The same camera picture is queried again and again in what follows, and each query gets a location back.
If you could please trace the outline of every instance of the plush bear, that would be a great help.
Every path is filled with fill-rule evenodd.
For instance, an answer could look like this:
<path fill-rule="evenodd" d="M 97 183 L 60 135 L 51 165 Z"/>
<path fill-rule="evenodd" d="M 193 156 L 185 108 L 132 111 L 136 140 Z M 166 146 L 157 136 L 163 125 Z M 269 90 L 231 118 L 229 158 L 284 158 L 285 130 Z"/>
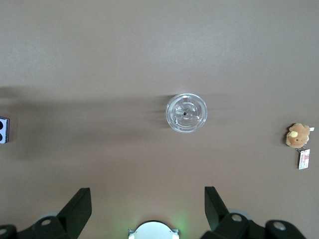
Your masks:
<path fill-rule="evenodd" d="M 289 128 L 286 144 L 292 148 L 301 148 L 308 142 L 309 134 L 309 126 L 296 123 Z"/>

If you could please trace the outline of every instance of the tag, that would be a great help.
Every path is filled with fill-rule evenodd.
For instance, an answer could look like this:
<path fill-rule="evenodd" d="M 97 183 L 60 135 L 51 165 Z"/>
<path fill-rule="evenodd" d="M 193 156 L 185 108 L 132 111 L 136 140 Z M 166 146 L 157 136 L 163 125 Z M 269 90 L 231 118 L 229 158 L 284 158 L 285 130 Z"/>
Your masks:
<path fill-rule="evenodd" d="M 300 152 L 299 169 L 308 168 L 310 149 L 301 150 L 299 152 Z"/>

